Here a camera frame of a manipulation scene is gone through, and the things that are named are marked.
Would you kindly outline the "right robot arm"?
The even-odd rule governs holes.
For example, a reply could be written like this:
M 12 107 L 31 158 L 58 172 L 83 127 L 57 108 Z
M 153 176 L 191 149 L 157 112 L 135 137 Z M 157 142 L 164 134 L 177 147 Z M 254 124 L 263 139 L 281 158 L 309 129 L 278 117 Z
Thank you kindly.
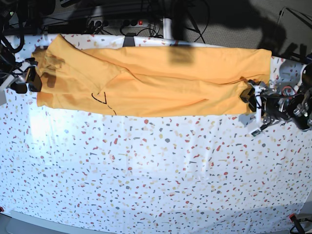
M 2 0 L 0 2 L 0 90 L 12 89 L 17 94 L 27 91 L 40 92 L 42 81 L 36 72 L 38 62 L 34 58 L 16 61 L 15 54 L 25 44 L 26 26 L 30 26 L 38 16 L 36 0 Z M 15 48 L 4 35 L 9 27 L 9 20 L 17 16 L 18 28 L 14 28 L 19 37 L 19 45 Z

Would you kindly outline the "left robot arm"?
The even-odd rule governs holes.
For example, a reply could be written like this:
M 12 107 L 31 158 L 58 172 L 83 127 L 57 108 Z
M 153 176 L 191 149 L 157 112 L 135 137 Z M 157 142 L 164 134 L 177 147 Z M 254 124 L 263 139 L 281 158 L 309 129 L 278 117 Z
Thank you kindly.
M 306 65 L 300 76 L 289 82 L 279 79 L 274 87 L 264 82 L 248 81 L 240 99 L 255 112 L 255 121 L 248 125 L 253 137 L 275 122 L 293 122 L 301 131 L 312 128 L 312 65 Z

